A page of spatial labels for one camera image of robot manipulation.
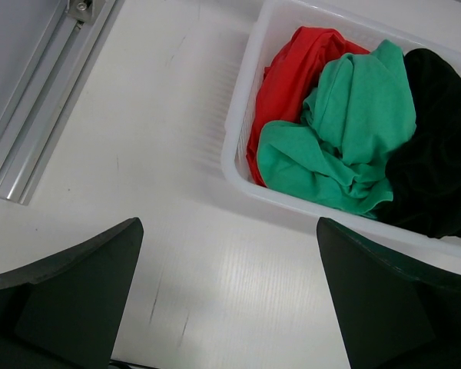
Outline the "black tank top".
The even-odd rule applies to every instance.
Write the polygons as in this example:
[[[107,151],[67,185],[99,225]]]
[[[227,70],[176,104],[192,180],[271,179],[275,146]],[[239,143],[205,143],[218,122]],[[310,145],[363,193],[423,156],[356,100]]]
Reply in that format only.
[[[393,201],[376,216],[430,238],[461,238],[461,77],[426,48],[408,52],[404,64],[416,132],[386,165]]]

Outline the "red tank top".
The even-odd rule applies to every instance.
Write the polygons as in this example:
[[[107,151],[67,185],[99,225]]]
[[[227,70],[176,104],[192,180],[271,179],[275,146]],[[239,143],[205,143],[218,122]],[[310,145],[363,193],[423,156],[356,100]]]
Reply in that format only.
[[[332,28],[301,26],[295,31],[264,69],[256,97],[255,116],[247,143],[247,163],[257,185],[265,185],[257,166],[260,133],[265,124],[275,120],[297,123],[303,100],[318,85],[325,65],[346,53],[365,55],[368,52]]]

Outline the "green tank top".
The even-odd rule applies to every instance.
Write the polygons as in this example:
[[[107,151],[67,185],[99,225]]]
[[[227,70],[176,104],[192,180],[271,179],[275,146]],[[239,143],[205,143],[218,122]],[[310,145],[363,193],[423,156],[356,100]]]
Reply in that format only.
[[[388,159],[415,130],[403,51],[384,40],[368,54],[328,62],[298,123],[266,123],[257,167],[271,190],[374,218],[393,201]]]

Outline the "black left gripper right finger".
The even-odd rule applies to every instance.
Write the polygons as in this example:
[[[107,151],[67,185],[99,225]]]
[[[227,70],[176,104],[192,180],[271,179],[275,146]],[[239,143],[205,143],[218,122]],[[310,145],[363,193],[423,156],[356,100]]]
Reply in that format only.
[[[352,368],[461,368],[461,275],[329,218],[321,261]]]

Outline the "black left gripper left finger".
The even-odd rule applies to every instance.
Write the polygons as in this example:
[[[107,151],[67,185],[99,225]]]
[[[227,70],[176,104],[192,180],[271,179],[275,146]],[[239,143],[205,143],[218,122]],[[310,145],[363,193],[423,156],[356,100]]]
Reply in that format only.
[[[0,368],[106,368],[144,229],[129,218],[0,274]]]

